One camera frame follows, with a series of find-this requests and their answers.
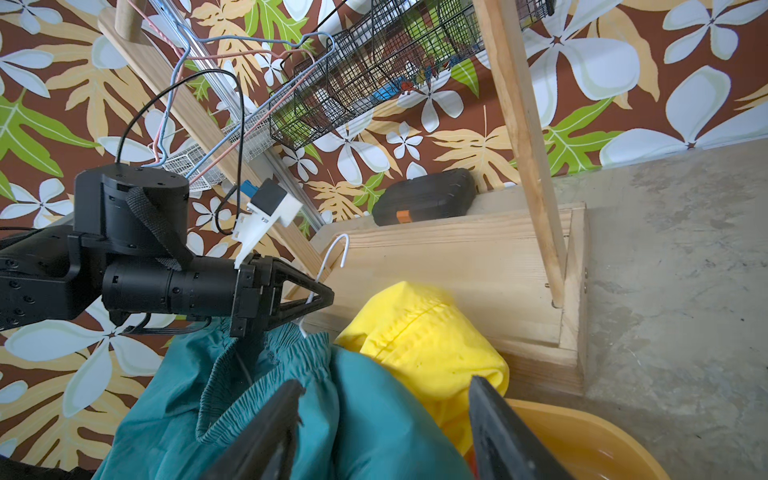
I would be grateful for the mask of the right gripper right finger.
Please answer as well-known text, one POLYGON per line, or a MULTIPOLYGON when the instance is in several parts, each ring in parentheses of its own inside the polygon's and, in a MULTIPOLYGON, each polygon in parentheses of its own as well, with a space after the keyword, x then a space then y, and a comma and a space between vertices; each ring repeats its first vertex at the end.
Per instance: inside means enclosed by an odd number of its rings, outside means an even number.
POLYGON ((472 378, 469 417, 480 479, 570 479, 572 475, 538 440, 483 377, 472 378))

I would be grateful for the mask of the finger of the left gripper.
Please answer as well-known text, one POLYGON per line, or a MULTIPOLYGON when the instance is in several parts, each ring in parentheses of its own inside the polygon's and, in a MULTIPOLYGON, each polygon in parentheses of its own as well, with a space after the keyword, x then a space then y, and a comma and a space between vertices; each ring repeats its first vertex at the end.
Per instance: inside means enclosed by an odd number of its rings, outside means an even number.
POLYGON ((272 314, 307 315, 333 304, 333 290, 283 260, 272 261, 272 314))

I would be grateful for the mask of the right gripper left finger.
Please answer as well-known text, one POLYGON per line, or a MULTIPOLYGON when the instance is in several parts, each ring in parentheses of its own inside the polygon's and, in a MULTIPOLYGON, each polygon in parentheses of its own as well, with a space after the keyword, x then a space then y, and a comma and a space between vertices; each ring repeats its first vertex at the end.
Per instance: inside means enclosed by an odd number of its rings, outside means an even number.
POLYGON ((298 412, 305 389, 288 380, 201 479, 289 479, 298 447, 298 412))

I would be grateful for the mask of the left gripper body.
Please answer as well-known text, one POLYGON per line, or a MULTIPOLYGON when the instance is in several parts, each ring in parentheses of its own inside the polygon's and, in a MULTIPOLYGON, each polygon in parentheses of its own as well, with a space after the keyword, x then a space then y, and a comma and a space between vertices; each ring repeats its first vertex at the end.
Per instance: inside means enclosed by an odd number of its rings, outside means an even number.
POLYGON ((229 334, 233 338, 261 334, 280 325, 277 258, 249 255, 237 272, 229 334))

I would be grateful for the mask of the green shorts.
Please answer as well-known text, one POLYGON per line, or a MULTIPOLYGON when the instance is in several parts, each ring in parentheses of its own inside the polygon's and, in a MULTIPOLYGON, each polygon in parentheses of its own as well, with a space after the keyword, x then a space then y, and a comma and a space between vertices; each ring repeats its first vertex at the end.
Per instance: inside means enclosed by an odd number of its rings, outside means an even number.
POLYGON ((99 479, 468 479, 388 371, 286 324, 228 320, 174 339, 119 425, 99 479))

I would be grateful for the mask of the yellow shorts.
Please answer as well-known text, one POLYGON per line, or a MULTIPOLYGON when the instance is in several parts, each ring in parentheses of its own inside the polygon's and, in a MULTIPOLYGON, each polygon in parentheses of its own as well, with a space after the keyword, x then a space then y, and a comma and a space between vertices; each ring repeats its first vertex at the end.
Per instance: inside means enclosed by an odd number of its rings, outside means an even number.
POLYGON ((371 297, 335 344, 384 367, 421 403, 462 455, 473 447, 474 377, 500 394, 510 383, 502 355, 434 286, 402 281, 371 297))

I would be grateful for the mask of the white wire hanger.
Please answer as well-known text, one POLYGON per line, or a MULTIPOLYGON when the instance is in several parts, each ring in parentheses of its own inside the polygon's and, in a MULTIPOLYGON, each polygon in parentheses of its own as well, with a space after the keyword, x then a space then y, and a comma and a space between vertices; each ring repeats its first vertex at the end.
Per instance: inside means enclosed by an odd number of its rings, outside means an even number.
MULTIPOLYGON (((316 282, 320 282, 321 278, 325 278, 323 277, 323 275, 326 275, 326 273, 330 272, 330 270, 328 269, 332 267, 334 262, 336 262, 337 260, 338 260, 339 268, 343 269, 345 267, 349 248, 350 248, 350 243, 351 242, 350 242, 350 237, 348 233, 339 234, 334 238, 334 240, 330 243, 330 245, 326 249, 326 253, 321 263, 320 271, 315 278, 316 282), (338 255, 336 255, 336 257, 333 257, 334 250, 336 249, 336 246, 339 244, 339 242, 343 243, 343 247, 341 247, 342 250, 340 252, 337 252, 338 255)), ((314 298, 315 298, 315 293, 310 291, 305 304, 306 305, 311 304, 314 298)), ((299 320, 294 322, 298 326, 298 329, 302 334, 303 338, 307 338, 309 336, 309 332, 304 327, 305 318, 306 318, 305 316, 302 316, 299 320)))

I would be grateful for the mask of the pink wire hanger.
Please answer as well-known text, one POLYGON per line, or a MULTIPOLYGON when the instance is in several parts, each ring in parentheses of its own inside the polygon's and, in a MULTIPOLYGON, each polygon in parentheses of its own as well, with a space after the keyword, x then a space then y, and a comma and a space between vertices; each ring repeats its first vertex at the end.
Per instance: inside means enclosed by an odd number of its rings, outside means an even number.
MULTIPOLYGON (((159 27, 157 27, 156 23, 149 18, 149 16, 145 13, 145 4, 140 1, 119 1, 117 3, 117 9, 115 13, 115 19, 110 22, 112 26, 115 27, 115 30, 118 34, 118 38, 120 40, 123 40, 126 42, 126 52, 127 53, 136 53, 137 56, 135 58, 131 57, 129 59, 129 63, 131 65, 131 68, 139 74, 139 76, 147 83, 147 85, 154 87, 156 85, 163 85, 165 84, 167 86, 164 90, 158 90, 156 94, 159 98, 165 97, 167 99, 166 102, 166 110, 164 113, 165 117, 169 117, 170 115, 175 115, 176 118, 180 122, 185 122, 187 120, 191 120, 193 118, 203 118, 205 116, 204 112, 197 112, 193 111, 191 113, 187 112, 184 113, 181 111, 181 107, 179 105, 175 105, 174 102, 181 99, 184 94, 187 93, 187 90, 183 88, 183 85, 191 81, 199 76, 203 75, 215 75, 215 74, 221 74, 223 76, 232 76, 233 73, 228 70, 223 70, 218 67, 214 67, 212 69, 204 70, 201 69, 199 71, 196 71, 188 77, 182 76, 182 69, 185 66, 185 62, 187 60, 192 61, 203 61, 203 60, 217 60, 219 57, 217 55, 203 55, 203 56, 192 56, 190 53, 192 52, 193 48, 196 47, 196 45, 200 44, 202 42, 201 39, 197 38, 195 34, 189 29, 188 25, 184 23, 181 20, 175 21, 175 28, 177 29, 177 35, 181 42, 184 42, 186 44, 184 50, 180 50, 168 37, 165 35, 164 31, 161 30, 159 27), (169 61, 160 58, 158 60, 146 60, 144 58, 144 54, 141 52, 138 52, 138 47, 141 45, 146 45, 148 48, 149 53, 156 53, 158 54, 160 50, 152 44, 151 41, 149 41, 148 37, 145 35, 145 33, 142 31, 142 25, 146 23, 148 24, 151 29, 153 29, 156 34, 163 40, 165 43, 167 43, 171 48, 173 48, 174 52, 178 56, 178 60, 176 64, 171 68, 171 71, 167 74, 158 74, 153 76, 151 72, 149 71, 150 67, 168 67, 170 65, 169 61)), ((298 78, 288 82, 285 84, 278 92, 275 94, 275 96, 270 98, 270 102, 267 104, 264 104, 258 109, 253 112, 258 112, 260 118, 258 119, 258 122, 261 122, 263 119, 269 119, 269 117, 272 115, 272 113, 277 110, 282 104, 286 103, 289 96, 293 94, 293 92, 303 83, 305 83, 308 79, 308 76, 312 73, 314 73, 315 70, 321 65, 321 62, 324 60, 322 57, 315 58, 313 54, 305 49, 302 49, 299 44, 293 44, 291 43, 289 45, 289 48, 285 50, 282 54, 279 55, 281 59, 284 59, 286 57, 289 57, 293 54, 304 54, 308 56, 308 58, 311 60, 311 67, 306 70, 304 73, 300 74, 298 78)), ((244 127, 246 123, 246 116, 248 115, 246 113, 246 109, 244 106, 239 107, 239 112, 241 114, 241 119, 235 123, 235 125, 239 125, 240 127, 244 127)), ((198 142, 201 146, 205 145, 207 146, 209 143, 206 143, 202 137, 199 136, 199 133, 194 131, 191 126, 186 127, 188 133, 193 137, 193 139, 198 142)))

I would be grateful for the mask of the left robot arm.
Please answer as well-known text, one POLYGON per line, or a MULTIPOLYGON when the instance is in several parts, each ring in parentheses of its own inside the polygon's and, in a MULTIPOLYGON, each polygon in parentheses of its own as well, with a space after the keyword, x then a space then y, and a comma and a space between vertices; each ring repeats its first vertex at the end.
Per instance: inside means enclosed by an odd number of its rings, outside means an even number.
POLYGON ((271 180, 256 187, 233 239, 233 260, 186 245, 190 183, 180 173, 121 161, 81 172, 72 220, 15 229, 1 242, 1 326, 71 321, 101 300, 111 320, 182 315, 188 331, 231 320, 237 338, 330 306, 333 291, 281 259, 254 251, 301 203, 271 180))

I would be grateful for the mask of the yellow plastic tray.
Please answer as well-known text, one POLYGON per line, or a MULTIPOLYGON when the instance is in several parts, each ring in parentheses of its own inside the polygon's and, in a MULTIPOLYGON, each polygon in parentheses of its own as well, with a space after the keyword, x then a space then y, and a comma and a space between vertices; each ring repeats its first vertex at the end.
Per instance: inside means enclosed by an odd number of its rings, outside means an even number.
POLYGON ((576 479, 669 477, 637 440, 596 415, 517 399, 507 404, 576 479))

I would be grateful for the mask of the wooden clothes rack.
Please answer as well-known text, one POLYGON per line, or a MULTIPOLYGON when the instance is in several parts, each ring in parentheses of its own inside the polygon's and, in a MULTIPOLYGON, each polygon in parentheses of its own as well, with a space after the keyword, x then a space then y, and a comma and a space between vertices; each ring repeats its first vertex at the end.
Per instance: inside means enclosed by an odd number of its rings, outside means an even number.
MULTIPOLYGON (((338 331, 385 287, 407 280, 447 290, 460 310, 507 359, 517 383, 583 395, 586 390, 586 277, 589 226, 582 205, 560 205, 525 59, 516 6, 478 1, 505 136, 518 164, 525 210, 502 206, 500 193, 481 195, 466 216, 375 227, 359 218, 328 225, 348 233, 345 267, 321 278, 333 305, 310 325, 338 331)), ((313 246, 296 226, 272 233, 310 273, 327 245, 313 246)))

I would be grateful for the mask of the black tool case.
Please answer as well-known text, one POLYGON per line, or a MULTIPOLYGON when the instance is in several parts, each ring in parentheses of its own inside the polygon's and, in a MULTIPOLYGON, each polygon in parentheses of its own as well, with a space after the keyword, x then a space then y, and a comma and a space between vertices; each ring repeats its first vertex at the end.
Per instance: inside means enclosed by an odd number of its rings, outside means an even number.
POLYGON ((464 216, 477 195, 465 168, 450 169, 395 183, 373 206, 377 226, 464 216))

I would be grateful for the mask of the black mesh basket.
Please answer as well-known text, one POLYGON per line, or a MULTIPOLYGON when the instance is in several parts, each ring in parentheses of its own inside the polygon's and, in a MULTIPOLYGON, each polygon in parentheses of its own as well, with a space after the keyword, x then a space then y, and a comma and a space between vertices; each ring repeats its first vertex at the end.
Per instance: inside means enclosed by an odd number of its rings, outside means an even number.
POLYGON ((294 65, 287 91, 269 103, 271 137, 304 147, 483 48, 470 1, 375 1, 320 58, 294 65))

